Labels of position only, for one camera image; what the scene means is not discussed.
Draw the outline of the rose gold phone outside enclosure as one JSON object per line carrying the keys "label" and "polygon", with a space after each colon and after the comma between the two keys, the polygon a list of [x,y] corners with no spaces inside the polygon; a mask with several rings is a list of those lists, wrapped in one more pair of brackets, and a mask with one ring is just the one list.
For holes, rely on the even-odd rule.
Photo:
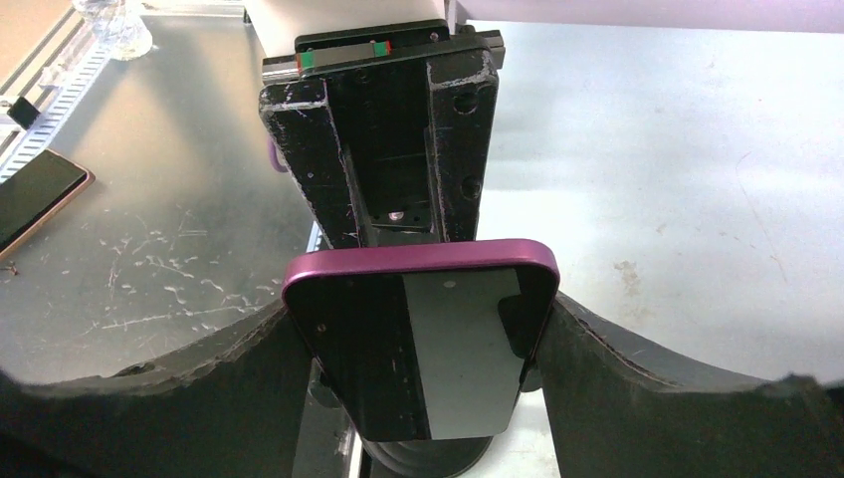
{"label": "rose gold phone outside enclosure", "polygon": [[79,196],[95,175],[45,149],[1,184],[1,261]]}

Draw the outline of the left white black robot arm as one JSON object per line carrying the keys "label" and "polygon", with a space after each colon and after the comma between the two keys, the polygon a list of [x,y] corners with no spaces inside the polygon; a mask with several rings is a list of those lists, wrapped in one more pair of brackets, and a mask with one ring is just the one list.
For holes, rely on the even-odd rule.
{"label": "left white black robot arm", "polygon": [[259,116],[333,249],[472,241],[505,45],[451,1],[249,1]]}

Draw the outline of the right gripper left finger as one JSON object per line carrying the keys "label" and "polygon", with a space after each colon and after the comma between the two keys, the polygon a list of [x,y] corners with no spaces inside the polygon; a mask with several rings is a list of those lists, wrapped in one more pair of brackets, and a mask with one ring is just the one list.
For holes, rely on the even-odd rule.
{"label": "right gripper left finger", "polygon": [[1,378],[5,477],[289,477],[312,357],[273,302],[108,376]]}

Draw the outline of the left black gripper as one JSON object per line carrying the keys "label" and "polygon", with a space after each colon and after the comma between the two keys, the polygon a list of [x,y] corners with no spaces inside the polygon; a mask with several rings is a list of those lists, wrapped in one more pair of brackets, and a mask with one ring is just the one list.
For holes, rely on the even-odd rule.
{"label": "left black gripper", "polygon": [[401,76],[426,62],[433,230],[472,241],[505,51],[498,30],[426,20],[301,35],[291,54],[262,61],[262,81],[278,84],[260,91],[259,116],[330,248],[363,245],[360,200],[327,85],[310,79]]}

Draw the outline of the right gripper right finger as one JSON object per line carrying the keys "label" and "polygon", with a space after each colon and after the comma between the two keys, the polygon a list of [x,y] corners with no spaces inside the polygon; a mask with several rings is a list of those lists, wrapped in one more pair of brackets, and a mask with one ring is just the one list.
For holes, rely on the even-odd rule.
{"label": "right gripper right finger", "polygon": [[558,295],[536,360],[564,477],[839,477],[843,384],[688,358]]}

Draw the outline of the clear plastic bottle outside enclosure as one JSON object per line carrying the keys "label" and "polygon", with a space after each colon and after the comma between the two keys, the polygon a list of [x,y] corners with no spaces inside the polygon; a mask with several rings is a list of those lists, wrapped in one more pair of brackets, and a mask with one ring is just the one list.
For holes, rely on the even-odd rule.
{"label": "clear plastic bottle outside enclosure", "polygon": [[142,1],[73,0],[72,6],[113,59],[132,61],[152,50],[152,35],[141,18]]}

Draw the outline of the purple phone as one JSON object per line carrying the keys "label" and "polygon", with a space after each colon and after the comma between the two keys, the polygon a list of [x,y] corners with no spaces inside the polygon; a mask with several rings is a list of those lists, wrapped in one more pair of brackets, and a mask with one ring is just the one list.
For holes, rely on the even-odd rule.
{"label": "purple phone", "polygon": [[496,239],[312,252],[282,297],[362,438],[450,440],[508,428],[558,285],[546,245]]}

